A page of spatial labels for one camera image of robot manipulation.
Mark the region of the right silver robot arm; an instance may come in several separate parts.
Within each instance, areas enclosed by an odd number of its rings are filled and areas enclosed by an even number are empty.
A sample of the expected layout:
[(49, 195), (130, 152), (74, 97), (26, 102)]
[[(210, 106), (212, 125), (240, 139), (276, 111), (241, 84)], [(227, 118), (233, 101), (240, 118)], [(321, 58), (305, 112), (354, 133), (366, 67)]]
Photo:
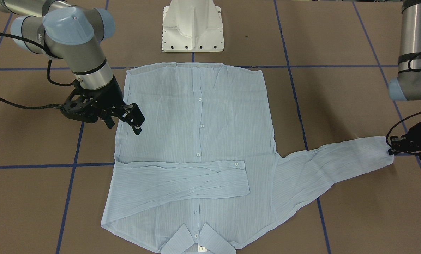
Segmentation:
[(61, 104), (27, 107), (0, 97), (0, 101), (31, 110), (56, 108), (66, 118), (84, 123), (102, 120), (108, 128), (114, 117), (141, 133), (145, 117), (138, 105), (127, 105), (100, 42), (115, 33), (113, 16), (102, 8), (83, 8), (64, 0), (0, 0), (0, 12), (17, 15), (10, 34), (15, 43), (32, 53), (48, 58), (46, 76), (49, 82), (53, 59), (64, 60), (75, 79), (74, 89)]

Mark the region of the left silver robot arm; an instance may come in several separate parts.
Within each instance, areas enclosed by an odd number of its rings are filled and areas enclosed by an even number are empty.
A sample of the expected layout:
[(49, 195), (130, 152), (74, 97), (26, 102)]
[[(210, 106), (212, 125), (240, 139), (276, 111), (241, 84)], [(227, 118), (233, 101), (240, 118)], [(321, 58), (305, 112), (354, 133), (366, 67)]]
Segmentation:
[[(398, 74), (389, 82), (394, 101), (421, 100), (421, 0), (405, 0), (401, 7), (401, 45)], [(403, 136), (386, 136), (390, 155), (417, 156), (421, 161), (421, 121)]]

